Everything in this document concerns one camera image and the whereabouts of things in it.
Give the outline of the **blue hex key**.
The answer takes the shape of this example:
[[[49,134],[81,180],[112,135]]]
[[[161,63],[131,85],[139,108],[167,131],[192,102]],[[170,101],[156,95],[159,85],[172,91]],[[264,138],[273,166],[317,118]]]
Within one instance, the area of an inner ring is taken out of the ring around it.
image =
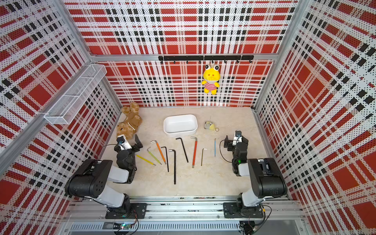
[[[213,147],[213,155],[214,157],[216,157],[216,142],[217,142],[218,138],[214,138],[214,147]]]

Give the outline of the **thin olive hex key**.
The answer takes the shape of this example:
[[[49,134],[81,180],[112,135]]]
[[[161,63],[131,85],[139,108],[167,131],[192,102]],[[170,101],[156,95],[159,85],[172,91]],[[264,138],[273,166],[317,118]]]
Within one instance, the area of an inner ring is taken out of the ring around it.
[[[205,152],[205,150],[207,150],[207,148],[203,148],[202,149],[202,152],[201,152],[201,166],[203,166],[203,158],[204,158],[204,152]]]

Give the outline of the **red hex key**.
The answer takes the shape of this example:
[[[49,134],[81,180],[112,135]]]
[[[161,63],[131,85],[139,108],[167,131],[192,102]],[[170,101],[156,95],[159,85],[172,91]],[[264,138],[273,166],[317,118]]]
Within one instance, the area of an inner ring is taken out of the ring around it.
[[[195,160],[196,160],[198,139],[197,139],[197,137],[190,137],[190,138],[195,140],[195,142],[194,142],[194,152],[193,152],[193,162],[192,162],[192,168],[194,168]]]

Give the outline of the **long black hex key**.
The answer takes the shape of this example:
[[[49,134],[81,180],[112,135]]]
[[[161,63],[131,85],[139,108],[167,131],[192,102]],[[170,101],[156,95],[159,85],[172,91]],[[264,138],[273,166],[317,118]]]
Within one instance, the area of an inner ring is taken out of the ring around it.
[[[173,154],[174,154],[174,185],[176,185],[176,181],[177,181],[177,175],[176,175],[176,163],[177,163],[177,161],[176,161],[176,151],[174,150],[174,149],[169,149],[168,150],[169,152],[173,152]]]

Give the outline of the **black medium hex key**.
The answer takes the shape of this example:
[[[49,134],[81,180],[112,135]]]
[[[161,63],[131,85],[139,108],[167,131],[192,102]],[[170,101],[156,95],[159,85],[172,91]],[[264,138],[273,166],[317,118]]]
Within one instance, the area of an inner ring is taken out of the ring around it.
[[[187,163],[189,163],[189,160],[188,160],[188,156],[187,156],[187,152],[186,152],[186,149],[185,149],[185,145],[184,145],[183,139],[180,138],[180,137],[178,137],[178,138],[176,138],[176,140],[180,140],[180,141],[181,141],[181,144],[182,144],[182,148],[183,148],[183,151],[184,151],[184,155],[185,155],[186,161],[187,161]]]

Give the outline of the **white plastic storage box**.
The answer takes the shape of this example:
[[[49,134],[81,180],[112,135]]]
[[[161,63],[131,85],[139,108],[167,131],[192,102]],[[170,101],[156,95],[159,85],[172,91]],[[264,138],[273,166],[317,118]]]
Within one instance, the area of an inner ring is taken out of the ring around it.
[[[191,136],[197,132],[197,118],[192,114],[169,116],[164,120],[163,129],[171,138]]]

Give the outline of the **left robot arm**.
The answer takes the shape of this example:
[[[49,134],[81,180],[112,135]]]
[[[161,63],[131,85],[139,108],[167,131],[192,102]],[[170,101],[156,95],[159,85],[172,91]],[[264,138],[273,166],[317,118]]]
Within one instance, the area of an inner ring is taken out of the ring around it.
[[[131,184],[134,180],[136,152],[143,148],[138,136],[131,145],[125,135],[117,136],[114,151],[117,152],[116,166],[112,160],[85,160],[65,185],[70,196],[92,199],[107,208],[106,219],[144,219],[146,203],[131,203],[130,196],[121,193],[108,181],[116,184]]]

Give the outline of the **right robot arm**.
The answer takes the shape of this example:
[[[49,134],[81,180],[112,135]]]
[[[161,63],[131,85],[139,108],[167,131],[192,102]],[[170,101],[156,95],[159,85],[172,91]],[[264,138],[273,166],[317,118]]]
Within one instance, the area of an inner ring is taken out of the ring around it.
[[[240,193],[235,203],[224,203],[225,218],[263,218],[262,202],[287,194],[287,185],[274,158],[248,158],[248,140],[239,133],[224,139],[231,151],[232,170],[237,177],[249,177],[251,188]]]

